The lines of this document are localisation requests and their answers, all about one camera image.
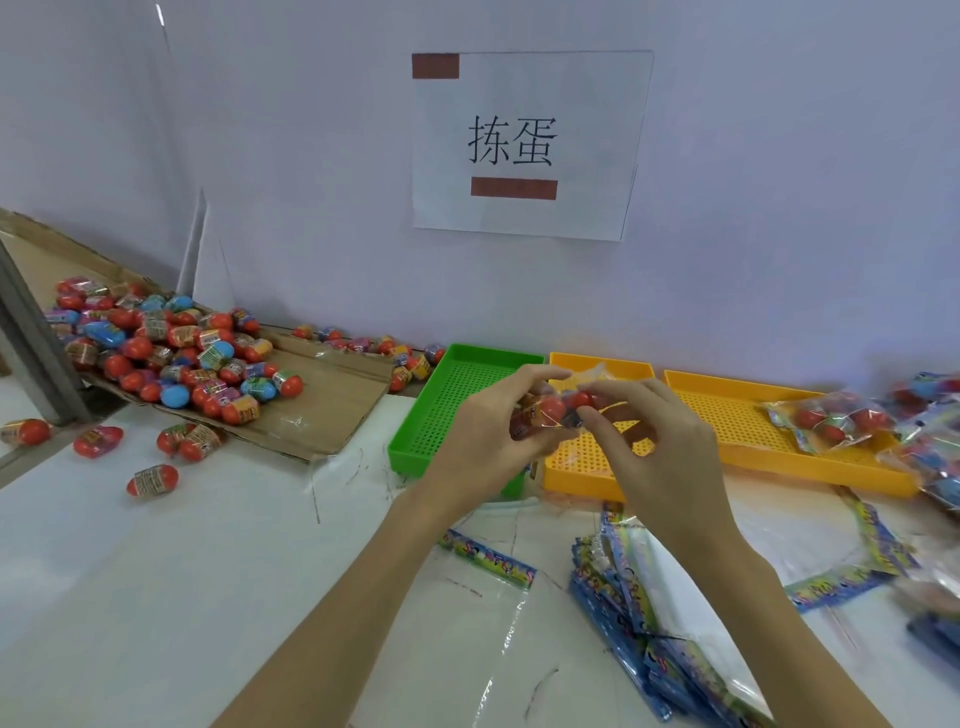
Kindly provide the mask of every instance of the white wall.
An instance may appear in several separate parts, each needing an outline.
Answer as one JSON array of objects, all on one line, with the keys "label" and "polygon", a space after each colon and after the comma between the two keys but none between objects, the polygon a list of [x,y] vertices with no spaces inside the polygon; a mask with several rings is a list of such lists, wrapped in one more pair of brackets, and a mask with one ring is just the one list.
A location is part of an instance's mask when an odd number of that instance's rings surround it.
[{"label": "white wall", "polygon": [[[240,303],[416,343],[960,366],[954,0],[166,0]],[[652,49],[621,243],[411,228],[414,51]]]},{"label": "white wall", "polygon": [[153,0],[29,0],[0,19],[0,206],[173,285],[196,197]]}]

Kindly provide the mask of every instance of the cardboard box flap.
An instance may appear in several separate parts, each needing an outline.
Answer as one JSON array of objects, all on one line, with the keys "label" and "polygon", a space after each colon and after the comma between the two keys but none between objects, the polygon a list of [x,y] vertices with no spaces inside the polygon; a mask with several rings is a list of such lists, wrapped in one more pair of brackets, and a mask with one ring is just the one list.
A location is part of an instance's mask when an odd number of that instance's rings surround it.
[{"label": "cardboard box flap", "polygon": [[[136,281],[151,292],[172,295],[154,281],[25,215],[0,208],[0,232],[6,234],[3,241],[42,308],[50,307],[56,284],[70,276],[86,275],[107,284]],[[202,305],[198,308],[210,310]],[[210,420],[194,410],[151,406],[301,460],[339,452],[387,391],[393,362],[382,356],[336,351],[278,328],[263,326],[261,335],[274,345],[270,360],[302,377],[299,397],[268,402],[261,407],[260,419],[242,427]],[[102,376],[84,373],[84,378],[124,400],[144,404]]]}]

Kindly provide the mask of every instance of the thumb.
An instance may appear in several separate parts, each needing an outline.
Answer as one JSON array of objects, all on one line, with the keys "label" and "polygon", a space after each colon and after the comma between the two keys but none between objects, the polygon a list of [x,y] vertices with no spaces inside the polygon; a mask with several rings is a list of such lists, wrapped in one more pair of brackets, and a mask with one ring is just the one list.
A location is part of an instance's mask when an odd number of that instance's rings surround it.
[{"label": "thumb", "polygon": [[630,464],[630,459],[636,457],[634,451],[620,434],[620,430],[611,425],[599,411],[593,407],[580,407],[577,410],[580,419],[584,421],[584,427],[597,441],[597,445],[610,461],[614,474],[620,468],[626,468]]}]

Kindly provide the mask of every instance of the pile of toy eggs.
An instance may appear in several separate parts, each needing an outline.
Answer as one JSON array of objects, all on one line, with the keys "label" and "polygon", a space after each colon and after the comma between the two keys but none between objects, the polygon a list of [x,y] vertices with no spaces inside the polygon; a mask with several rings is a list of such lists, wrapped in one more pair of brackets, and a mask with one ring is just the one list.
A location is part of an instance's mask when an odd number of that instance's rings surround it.
[{"label": "pile of toy eggs", "polygon": [[390,382],[391,392],[402,392],[411,380],[423,381],[444,358],[446,346],[431,344],[417,353],[413,347],[401,344],[393,336],[361,336],[347,339],[341,328],[328,327],[315,330],[309,324],[294,329],[294,336],[307,341],[320,341],[333,349],[344,352],[372,353],[390,356],[394,360],[394,375]]},{"label": "pile of toy eggs", "polygon": [[203,313],[189,296],[85,277],[62,280],[57,294],[46,319],[73,365],[144,401],[244,425],[261,404],[303,390],[298,375],[267,361],[274,346],[256,338],[260,324],[243,308]]}]

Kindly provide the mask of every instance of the forearm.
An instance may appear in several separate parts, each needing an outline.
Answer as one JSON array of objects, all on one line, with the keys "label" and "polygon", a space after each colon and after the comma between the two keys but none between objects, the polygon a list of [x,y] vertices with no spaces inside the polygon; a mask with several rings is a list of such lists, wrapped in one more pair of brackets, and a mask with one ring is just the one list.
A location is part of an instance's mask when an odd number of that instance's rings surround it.
[{"label": "forearm", "polygon": [[889,727],[806,626],[773,568],[746,542],[715,549],[690,575],[730,632],[780,728]]},{"label": "forearm", "polygon": [[414,577],[446,527],[423,501],[414,492],[396,499],[333,589],[212,728],[347,724]]}]

